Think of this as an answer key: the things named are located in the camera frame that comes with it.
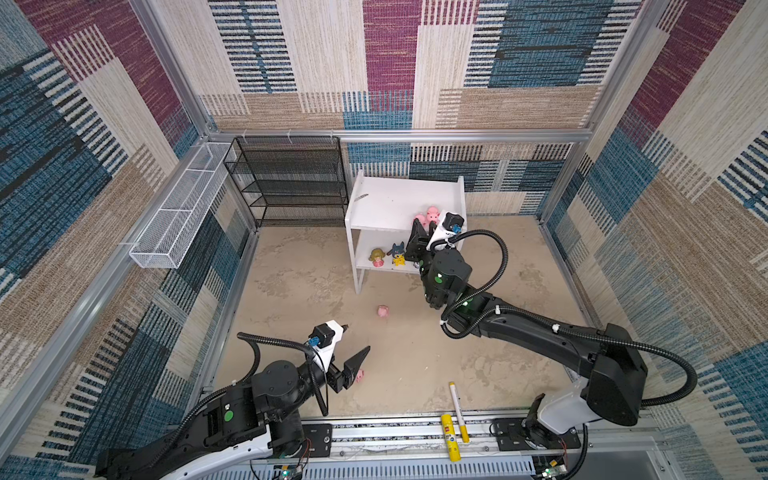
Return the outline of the yellow blue figure toy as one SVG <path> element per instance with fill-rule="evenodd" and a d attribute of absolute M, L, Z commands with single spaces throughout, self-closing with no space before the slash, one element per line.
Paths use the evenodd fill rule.
<path fill-rule="evenodd" d="M 394 267 L 405 266 L 405 243 L 393 243 L 391 249 L 387 252 L 387 255 L 391 258 L 391 262 Z"/>

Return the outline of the olive green toy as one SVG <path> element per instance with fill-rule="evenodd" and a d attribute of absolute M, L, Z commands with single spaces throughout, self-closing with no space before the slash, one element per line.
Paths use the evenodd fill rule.
<path fill-rule="evenodd" d="M 381 268 L 385 264 L 386 257 L 386 253 L 381 248 L 374 248 L 371 251 L 368 260 L 374 268 Z"/>

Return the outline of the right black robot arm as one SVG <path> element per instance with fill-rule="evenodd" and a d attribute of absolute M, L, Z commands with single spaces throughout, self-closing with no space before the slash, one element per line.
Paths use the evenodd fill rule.
<path fill-rule="evenodd" d="M 577 379 L 556 394 L 536 398 L 526 421 L 528 429 L 563 434 L 571 428 L 605 420 L 633 426 L 642 409 L 677 402 L 698 384 L 695 368 L 681 356 L 653 345 L 636 342 L 622 327 L 607 324 L 594 329 L 561 322 L 514 306 L 491 294 L 503 276 L 509 251 L 496 233 L 464 231 L 463 217 L 450 213 L 443 220 L 415 218 L 404 257 L 416 264 L 425 299 L 439 310 L 442 332 L 453 340 L 470 335 L 505 341 L 554 360 L 577 374 Z M 501 261 L 482 286 L 469 283 L 471 266 L 458 243 L 487 237 L 500 248 Z M 685 373 L 683 385 L 671 393 L 644 395 L 648 368 L 644 354 L 664 358 Z"/>

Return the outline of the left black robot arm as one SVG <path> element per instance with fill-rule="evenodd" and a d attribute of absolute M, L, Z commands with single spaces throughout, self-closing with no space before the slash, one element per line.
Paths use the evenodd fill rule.
<path fill-rule="evenodd" d="M 314 345 L 238 333 L 253 351 L 247 374 L 195 404 L 179 426 L 143 447 L 108 448 L 95 474 L 104 479 L 199 479 L 243 460 L 305 458 L 311 451 L 300 407 L 309 399 L 328 412 L 327 387 L 350 388 L 370 350 L 337 367 L 333 341 L 343 327 L 317 326 Z"/>

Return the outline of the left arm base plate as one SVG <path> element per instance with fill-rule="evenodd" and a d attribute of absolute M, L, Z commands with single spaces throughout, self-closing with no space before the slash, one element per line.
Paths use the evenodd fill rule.
<path fill-rule="evenodd" d="M 329 458 L 333 440 L 333 425 L 331 423 L 303 424 L 303 433 L 309 440 L 308 458 Z"/>

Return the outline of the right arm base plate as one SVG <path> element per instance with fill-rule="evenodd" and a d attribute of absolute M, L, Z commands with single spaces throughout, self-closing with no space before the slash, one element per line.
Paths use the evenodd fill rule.
<path fill-rule="evenodd" d="M 572 450 L 582 447 L 575 429 L 556 434 L 534 422 L 531 427 L 524 418 L 496 418 L 489 426 L 500 451 Z"/>

